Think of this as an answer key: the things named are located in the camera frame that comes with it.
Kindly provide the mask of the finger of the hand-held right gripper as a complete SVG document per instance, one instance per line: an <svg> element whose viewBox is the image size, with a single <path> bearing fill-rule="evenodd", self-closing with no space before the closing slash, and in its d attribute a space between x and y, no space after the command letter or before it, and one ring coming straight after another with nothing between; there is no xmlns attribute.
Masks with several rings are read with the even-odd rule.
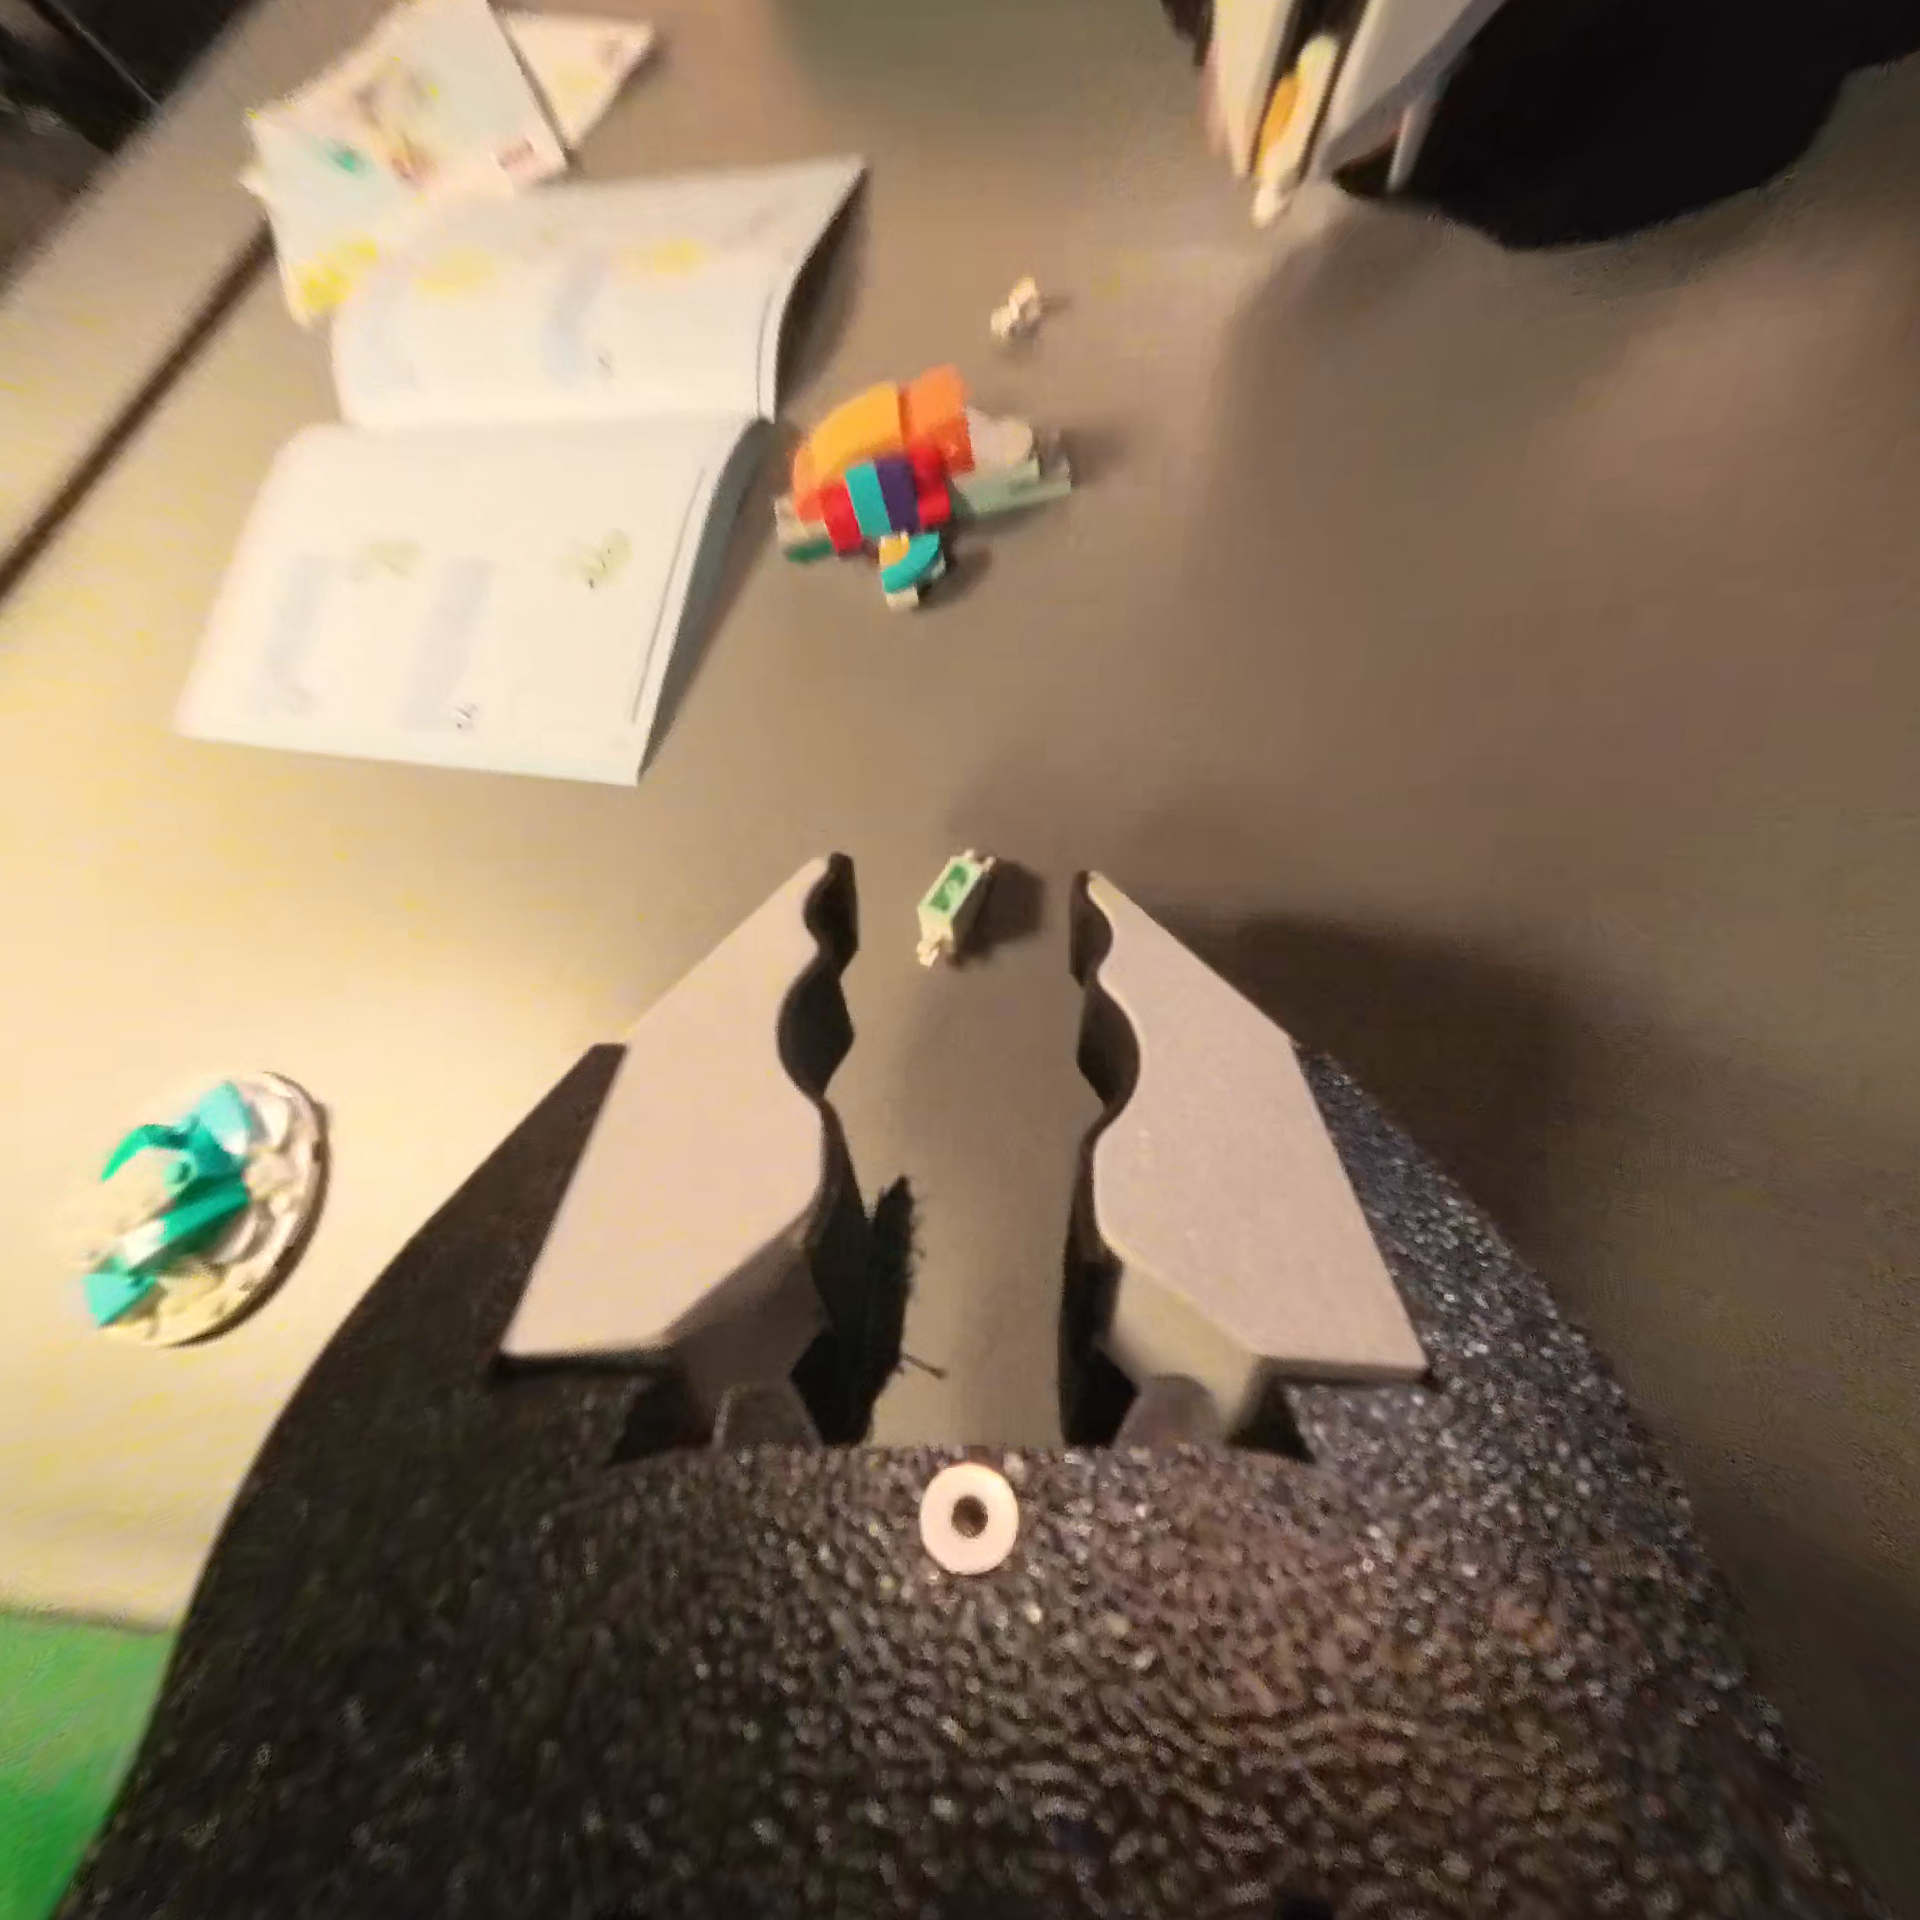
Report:
<svg viewBox="0 0 1920 1920"><path fill-rule="evenodd" d="M1208 127L1274 226L1307 180L1355 2L1208 5Z"/></svg>
<svg viewBox="0 0 1920 1920"><path fill-rule="evenodd" d="M1403 189L1458 62L1500 6L1360 5L1329 96L1329 178L1386 154L1386 189Z"/></svg>

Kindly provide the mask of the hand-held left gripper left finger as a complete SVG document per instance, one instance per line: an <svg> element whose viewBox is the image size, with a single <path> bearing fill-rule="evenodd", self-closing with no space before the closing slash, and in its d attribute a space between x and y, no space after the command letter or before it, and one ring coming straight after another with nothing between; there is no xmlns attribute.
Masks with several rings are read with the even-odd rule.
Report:
<svg viewBox="0 0 1920 1920"><path fill-rule="evenodd" d="M628 1031L500 1338L516 1366L664 1378L702 1424L808 1404L860 1255L833 1078L854 1050L846 853L817 855Z"/></svg>

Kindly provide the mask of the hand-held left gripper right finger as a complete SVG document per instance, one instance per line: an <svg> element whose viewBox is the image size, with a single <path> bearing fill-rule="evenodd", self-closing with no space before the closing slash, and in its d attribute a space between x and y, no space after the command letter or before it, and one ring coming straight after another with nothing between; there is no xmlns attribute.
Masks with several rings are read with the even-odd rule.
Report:
<svg viewBox="0 0 1920 1920"><path fill-rule="evenodd" d="M1286 1384L1420 1384L1430 1357L1291 1036L1086 871L1078 1066L1097 1116L1065 1255L1065 1435L1106 1445L1160 1383L1254 1434Z"/></svg>

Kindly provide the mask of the small pale lego piece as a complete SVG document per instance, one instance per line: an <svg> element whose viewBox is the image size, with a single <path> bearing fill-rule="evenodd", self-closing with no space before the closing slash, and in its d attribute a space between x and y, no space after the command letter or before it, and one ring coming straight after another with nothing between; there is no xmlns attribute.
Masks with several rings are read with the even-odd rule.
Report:
<svg viewBox="0 0 1920 1920"><path fill-rule="evenodd" d="M998 871L1000 858L977 848L947 858L916 903L916 960L923 970L959 965L970 951Z"/></svg>

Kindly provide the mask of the teal lego build round plate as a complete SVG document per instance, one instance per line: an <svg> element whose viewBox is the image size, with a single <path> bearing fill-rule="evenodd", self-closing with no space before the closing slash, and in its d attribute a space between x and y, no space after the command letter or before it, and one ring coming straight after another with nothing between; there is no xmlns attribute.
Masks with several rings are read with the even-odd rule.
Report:
<svg viewBox="0 0 1920 1920"><path fill-rule="evenodd" d="M183 1351L238 1330L298 1270L328 1186L328 1111L284 1075L231 1075L144 1116L86 1191L91 1333Z"/></svg>

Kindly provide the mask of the colourful lego build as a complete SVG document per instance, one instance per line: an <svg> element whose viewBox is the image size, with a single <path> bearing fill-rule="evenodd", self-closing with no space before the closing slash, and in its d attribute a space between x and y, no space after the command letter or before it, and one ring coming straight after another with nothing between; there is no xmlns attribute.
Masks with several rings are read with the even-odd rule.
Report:
<svg viewBox="0 0 1920 1920"><path fill-rule="evenodd" d="M945 582L959 530L1072 492L1060 439L974 404L955 367L880 382L839 402L794 448L775 540L795 565L862 560L892 610Z"/></svg>

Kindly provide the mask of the colourful printed lego leaflet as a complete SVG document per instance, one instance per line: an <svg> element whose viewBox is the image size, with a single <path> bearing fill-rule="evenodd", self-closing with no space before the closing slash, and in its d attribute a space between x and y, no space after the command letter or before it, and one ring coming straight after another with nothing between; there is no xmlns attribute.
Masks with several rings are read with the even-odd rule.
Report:
<svg viewBox="0 0 1920 1920"><path fill-rule="evenodd" d="M343 301L443 206L562 176L567 146L486 2L399 5L296 93L247 115L242 188L264 208L303 327Z"/></svg>

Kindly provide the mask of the open instruction booklet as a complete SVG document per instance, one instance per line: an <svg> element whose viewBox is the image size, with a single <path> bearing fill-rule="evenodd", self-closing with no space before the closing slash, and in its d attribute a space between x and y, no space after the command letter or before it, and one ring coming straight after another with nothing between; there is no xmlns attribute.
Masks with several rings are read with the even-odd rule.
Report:
<svg viewBox="0 0 1920 1920"><path fill-rule="evenodd" d="M176 703L187 739L634 783L860 156L435 214L329 327Z"/></svg>

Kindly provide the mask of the white paper sheet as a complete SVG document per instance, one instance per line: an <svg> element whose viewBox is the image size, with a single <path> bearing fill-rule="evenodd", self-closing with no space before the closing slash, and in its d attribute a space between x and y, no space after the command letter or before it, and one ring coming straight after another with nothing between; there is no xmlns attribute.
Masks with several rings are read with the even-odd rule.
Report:
<svg viewBox="0 0 1920 1920"><path fill-rule="evenodd" d="M574 154L657 53L650 22L504 8L499 20L529 82Z"/></svg>

